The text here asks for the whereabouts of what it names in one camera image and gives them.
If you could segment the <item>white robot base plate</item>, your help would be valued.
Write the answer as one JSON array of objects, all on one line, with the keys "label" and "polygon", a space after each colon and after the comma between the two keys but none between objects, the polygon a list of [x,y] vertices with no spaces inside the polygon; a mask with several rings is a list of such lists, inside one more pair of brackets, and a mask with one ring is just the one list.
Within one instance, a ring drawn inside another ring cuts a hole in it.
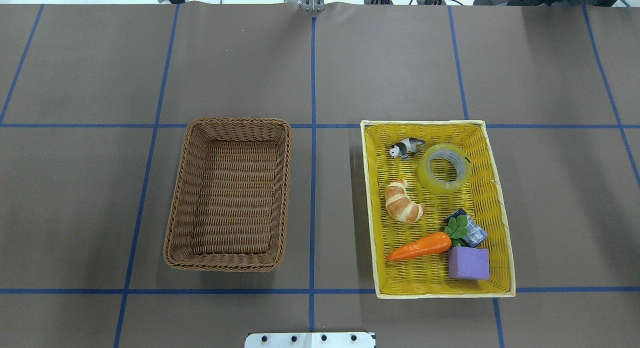
[{"label": "white robot base plate", "polygon": [[250,334],[245,348],[375,348],[376,336],[368,332],[307,332]]}]

